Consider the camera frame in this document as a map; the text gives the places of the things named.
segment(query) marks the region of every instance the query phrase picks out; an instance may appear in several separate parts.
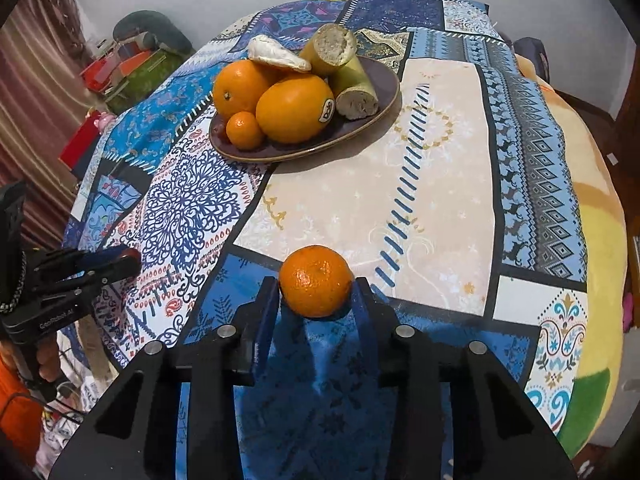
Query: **fruit sticker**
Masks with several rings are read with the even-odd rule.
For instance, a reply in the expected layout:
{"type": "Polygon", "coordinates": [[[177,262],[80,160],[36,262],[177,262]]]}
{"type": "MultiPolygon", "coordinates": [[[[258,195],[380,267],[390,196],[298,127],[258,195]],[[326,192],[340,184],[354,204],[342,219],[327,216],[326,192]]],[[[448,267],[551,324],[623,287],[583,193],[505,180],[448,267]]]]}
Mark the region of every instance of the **fruit sticker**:
{"type": "Polygon", "coordinates": [[[318,121],[320,121],[321,123],[325,123],[331,120],[331,118],[334,116],[334,110],[335,110],[335,101],[333,99],[327,99],[324,102],[324,107],[322,108],[322,115],[320,115],[320,118],[318,119],[318,121]]]}

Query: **screw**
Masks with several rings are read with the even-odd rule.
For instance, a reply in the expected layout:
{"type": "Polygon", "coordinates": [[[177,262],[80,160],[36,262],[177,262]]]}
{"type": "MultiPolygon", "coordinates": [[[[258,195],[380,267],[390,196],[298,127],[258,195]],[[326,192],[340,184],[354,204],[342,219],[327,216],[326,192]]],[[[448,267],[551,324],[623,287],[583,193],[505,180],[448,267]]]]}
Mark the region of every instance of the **screw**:
{"type": "Polygon", "coordinates": [[[399,337],[413,337],[415,334],[415,328],[411,325],[398,325],[396,326],[396,335],[399,337]]]}
{"type": "Polygon", "coordinates": [[[231,337],[236,333],[236,327],[233,325],[223,325],[218,328],[218,335],[220,337],[231,337]]]}
{"type": "Polygon", "coordinates": [[[162,343],[159,341],[150,341],[144,347],[145,353],[149,355],[155,355],[161,350],[162,350],[162,343]]]}
{"type": "Polygon", "coordinates": [[[476,355],[486,354],[486,345],[482,341],[472,341],[469,343],[469,350],[476,355]]]}

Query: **purple plate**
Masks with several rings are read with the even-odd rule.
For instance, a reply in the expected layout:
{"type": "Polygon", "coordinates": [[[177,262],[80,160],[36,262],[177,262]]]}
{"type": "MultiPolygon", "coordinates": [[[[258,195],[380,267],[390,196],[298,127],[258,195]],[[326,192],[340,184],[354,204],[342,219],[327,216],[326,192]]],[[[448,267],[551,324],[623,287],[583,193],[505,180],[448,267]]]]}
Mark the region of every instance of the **purple plate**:
{"type": "Polygon", "coordinates": [[[223,126],[222,118],[215,115],[209,126],[209,140],[213,147],[223,156],[241,162],[277,162],[279,160],[289,160],[299,156],[311,155],[325,150],[341,140],[349,139],[376,123],[387,115],[390,110],[396,110],[394,104],[398,100],[400,93],[400,82],[398,76],[388,66],[368,57],[358,56],[365,72],[371,79],[373,88],[378,95],[380,109],[377,114],[349,121],[335,113],[327,127],[313,139],[300,144],[280,144],[267,139],[259,148],[251,151],[238,150],[228,140],[220,138],[216,132],[223,126]]]}

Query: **mandarin orange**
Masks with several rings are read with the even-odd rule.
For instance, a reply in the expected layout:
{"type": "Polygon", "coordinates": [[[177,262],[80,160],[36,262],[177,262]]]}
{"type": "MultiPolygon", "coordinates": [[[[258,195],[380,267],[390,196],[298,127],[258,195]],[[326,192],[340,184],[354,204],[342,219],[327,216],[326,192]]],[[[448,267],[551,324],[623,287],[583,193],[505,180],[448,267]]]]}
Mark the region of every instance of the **mandarin orange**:
{"type": "Polygon", "coordinates": [[[353,273],[340,254],[311,245],[284,260],[278,280],[291,310],[305,317],[326,317],[347,300],[353,273]]]}
{"type": "Polygon", "coordinates": [[[226,136],[238,150],[254,150],[264,140],[264,133],[250,112],[233,114],[226,123],[226,136]]]}

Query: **orange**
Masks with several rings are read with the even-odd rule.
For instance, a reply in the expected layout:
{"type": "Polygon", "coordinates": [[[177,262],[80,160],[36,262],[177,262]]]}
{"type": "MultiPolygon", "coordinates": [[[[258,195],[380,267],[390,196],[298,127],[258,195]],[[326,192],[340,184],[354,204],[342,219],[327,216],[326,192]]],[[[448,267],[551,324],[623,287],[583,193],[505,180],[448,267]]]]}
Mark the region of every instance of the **orange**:
{"type": "Polygon", "coordinates": [[[269,88],[255,109],[261,129],[284,144],[305,142],[324,129],[334,114],[334,94],[312,74],[293,74],[269,88]]]}
{"type": "Polygon", "coordinates": [[[284,260],[278,280],[291,310],[300,316],[325,317],[347,300],[353,273],[340,254],[322,245],[311,245],[284,260]]]}
{"type": "Polygon", "coordinates": [[[226,124],[226,136],[238,150],[254,150],[264,140],[264,133],[250,112],[232,115],[226,124]]]}
{"type": "Polygon", "coordinates": [[[213,104],[225,119],[238,112],[255,114],[260,97],[279,77],[273,67],[249,59],[235,61],[225,66],[213,83],[213,104]]]}

